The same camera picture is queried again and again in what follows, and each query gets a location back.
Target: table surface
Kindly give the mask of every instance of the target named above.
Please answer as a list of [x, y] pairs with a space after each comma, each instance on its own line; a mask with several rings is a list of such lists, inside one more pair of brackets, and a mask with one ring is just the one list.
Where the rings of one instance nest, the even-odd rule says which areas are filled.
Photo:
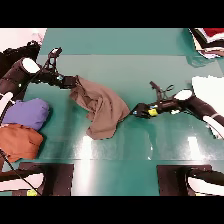
[[[200, 56], [183, 28], [49, 28], [38, 63], [43, 64], [55, 47], [63, 49], [57, 60], [61, 74], [112, 88], [130, 109], [156, 101], [150, 81], [163, 89], [173, 84], [169, 94], [174, 94], [188, 88], [193, 76], [222, 77], [224, 71], [223, 59]], [[129, 116], [113, 138], [92, 140], [86, 135], [87, 111], [69, 98], [69, 90], [30, 84], [25, 100], [33, 98], [46, 100], [52, 108], [40, 131], [45, 141], [36, 161], [74, 163], [72, 195], [159, 195], [158, 164], [211, 164], [224, 172], [224, 142], [188, 114], [150, 120]]]

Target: crumpled fabric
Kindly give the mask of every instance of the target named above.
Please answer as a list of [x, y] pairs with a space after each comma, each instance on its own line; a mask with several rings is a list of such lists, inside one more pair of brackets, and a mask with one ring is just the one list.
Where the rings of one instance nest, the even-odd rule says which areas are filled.
[[38, 131], [49, 114], [49, 105], [42, 99], [32, 99], [26, 102], [17, 100], [9, 107], [2, 124], [21, 124]]
[[76, 76], [76, 80], [70, 97], [89, 111], [87, 118], [92, 124], [86, 134], [94, 140], [111, 138], [118, 122], [130, 113], [128, 106], [112, 89], [80, 76]]
[[32, 128], [20, 124], [8, 124], [0, 127], [0, 148], [9, 162], [18, 159], [35, 159], [43, 136]]

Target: brown cloth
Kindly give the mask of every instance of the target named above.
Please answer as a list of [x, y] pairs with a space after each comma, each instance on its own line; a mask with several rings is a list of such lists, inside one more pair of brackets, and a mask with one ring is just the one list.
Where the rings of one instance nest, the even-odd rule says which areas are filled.
[[89, 111], [86, 117], [92, 124], [86, 134], [95, 140], [111, 138], [117, 123], [130, 113], [128, 106], [112, 89], [105, 86], [80, 76], [76, 76], [76, 84], [70, 97]]
[[42, 135], [32, 128], [9, 124], [0, 128], [0, 148], [7, 154], [9, 162], [20, 158], [35, 159]]

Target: red cloth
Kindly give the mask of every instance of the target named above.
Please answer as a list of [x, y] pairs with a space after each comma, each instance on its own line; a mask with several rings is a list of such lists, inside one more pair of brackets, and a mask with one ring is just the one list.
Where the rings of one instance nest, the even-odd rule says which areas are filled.
[[203, 29], [209, 37], [213, 37], [217, 33], [223, 33], [224, 32], [224, 28], [203, 28]]

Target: yellow label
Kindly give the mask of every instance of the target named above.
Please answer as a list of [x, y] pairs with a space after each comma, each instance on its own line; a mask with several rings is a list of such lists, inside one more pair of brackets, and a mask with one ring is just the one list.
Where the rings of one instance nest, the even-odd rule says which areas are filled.
[[150, 114], [151, 116], [157, 116], [157, 115], [158, 115], [158, 113], [157, 113], [157, 110], [156, 110], [156, 109], [151, 109], [151, 110], [148, 110], [148, 112], [149, 112], [149, 114]]
[[27, 196], [37, 196], [37, 192], [33, 189], [27, 191]]

